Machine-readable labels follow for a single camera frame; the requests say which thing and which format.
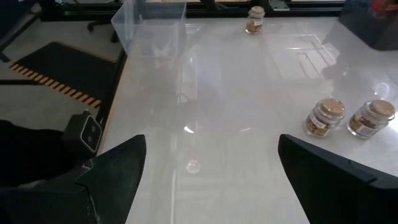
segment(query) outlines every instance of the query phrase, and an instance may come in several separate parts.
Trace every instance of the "spice jar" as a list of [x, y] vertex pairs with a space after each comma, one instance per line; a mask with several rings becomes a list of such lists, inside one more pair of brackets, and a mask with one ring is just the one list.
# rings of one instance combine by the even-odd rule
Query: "spice jar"
[[258, 34], [262, 27], [262, 18], [266, 13], [261, 6], [254, 6], [249, 11], [248, 23], [246, 24], [246, 32], [248, 34]]
[[387, 101], [367, 101], [349, 119], [348, 131], [354, 136], [368, 139], [385, 128], [389, 121], [394, 119], [395, 113], [396, 109]]
[[305, 129], [312, 136], [326, 137], [337, 127], [344, 114], [345, 107], [342, 102], [333, 98], [321, 100], [306, 118]]

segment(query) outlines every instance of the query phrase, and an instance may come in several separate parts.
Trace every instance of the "gray floor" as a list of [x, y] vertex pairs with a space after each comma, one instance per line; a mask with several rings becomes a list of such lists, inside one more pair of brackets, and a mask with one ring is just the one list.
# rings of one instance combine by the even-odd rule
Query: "gray floor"
[[[51, 41], [83, 48], [96, 55], [116, 59], [121, 50], [119, 43], [110, 42], [111, 25], [86, 30], [88, 22], [40, 22], [32, 24], [4, 53], [10, 63], [0, 62], [0, 79], [24, 79], [8, 69], [12, 62], [45, 46]], [[71, 115], [90, 108], [46, 86], [0, 86], [0, 119], [34, 129], [64, 130]]]

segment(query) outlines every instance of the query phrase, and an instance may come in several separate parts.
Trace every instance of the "black office chair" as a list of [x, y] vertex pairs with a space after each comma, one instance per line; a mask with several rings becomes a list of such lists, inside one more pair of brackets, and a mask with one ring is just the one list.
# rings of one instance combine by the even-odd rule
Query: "black office chair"
[[[111, 0], [108, 1], [107, 3], [121, 3], [120, 0]], [[110, 24], [111, 21], [94, 21], [94, 22], [90, 22], [87, 25], [87, 29], [90, 32], [94, 31], [94, 26], [102, 26], [102, 25], [107, 25]], [[118, 35], [116, 33], [116, 31], [113, 31], [112, 37], [111, 37], [111, 42], [112, 43], [117, 43], [119, 41]]]

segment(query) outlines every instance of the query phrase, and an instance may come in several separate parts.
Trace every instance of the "cork lid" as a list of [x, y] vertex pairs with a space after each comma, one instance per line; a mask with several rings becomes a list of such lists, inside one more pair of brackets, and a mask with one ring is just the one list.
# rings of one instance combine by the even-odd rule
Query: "cork lid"
[[343, 116], [345, 107], [342, 102], [328, 98], [321, 101], [321, 110], [328, 115]]
[[250, 15], [256, 15], [259, 17], [263, 17], [265, 12], [264, 12], [264, 8], [262, 8], [261, 6], [253, 6], [250, 11], [249, 11]]
[[374, 100], [370, 104], [371, 111], [375, 112], [379, 116], [386, 118], [391, 117], [396, 113], [396, 109], [392, 104], [384, 100]]

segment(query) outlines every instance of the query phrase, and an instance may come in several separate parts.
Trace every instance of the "white table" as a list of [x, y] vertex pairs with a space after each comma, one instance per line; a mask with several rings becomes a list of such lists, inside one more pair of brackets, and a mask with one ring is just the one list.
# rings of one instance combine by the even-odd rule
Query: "white table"
[[[259, 35], [245, 22], [187, 20], [181, 66], [128, 59], [101, 147], [146, 135], [127, 223], [308, 223], [278, 157], [282, 133], [398, 175], [398, 119], [368, 141], [345, 128], [367, 100], [398, 106], [398, 52], [370, 49], [336, 18], [267, 18]], [[346, 118], [311, 138], [302, 123], [328, 97]]]

